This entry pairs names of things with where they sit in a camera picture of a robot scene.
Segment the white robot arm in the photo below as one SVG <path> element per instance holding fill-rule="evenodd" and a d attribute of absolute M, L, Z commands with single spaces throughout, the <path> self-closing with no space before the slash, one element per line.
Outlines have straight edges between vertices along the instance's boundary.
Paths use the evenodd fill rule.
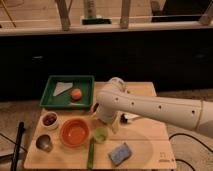
<path fill-rule="evenodd" d="M 126 93 L 126 83 L 111 78 L 96 95 L 96 116 L 112 124 L 117 112 L 133 113 L 213 138 L 213 102 Z"/>

